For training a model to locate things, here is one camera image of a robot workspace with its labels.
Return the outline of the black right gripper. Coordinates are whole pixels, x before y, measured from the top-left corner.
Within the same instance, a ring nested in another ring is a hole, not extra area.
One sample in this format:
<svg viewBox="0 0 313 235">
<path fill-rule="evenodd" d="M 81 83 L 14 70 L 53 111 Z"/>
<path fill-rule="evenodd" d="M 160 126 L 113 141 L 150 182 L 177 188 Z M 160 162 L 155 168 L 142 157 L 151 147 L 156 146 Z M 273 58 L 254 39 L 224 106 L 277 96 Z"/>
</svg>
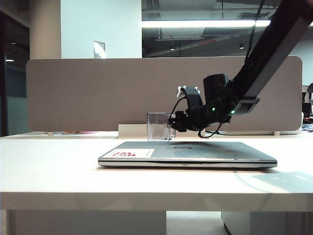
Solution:
<svg viewBox="0 0 313 235">
<path fill-rule="evenodd" d="M 171 127 L 178 132 L 186 132 L 187 130 L 199 131 L 213 124 L 212 118 L 207 114 L 207 105 L 188 106 L 186 113 L 184 111 L 176 111 L 170 114 L 169 123 Z"/>
</svg>

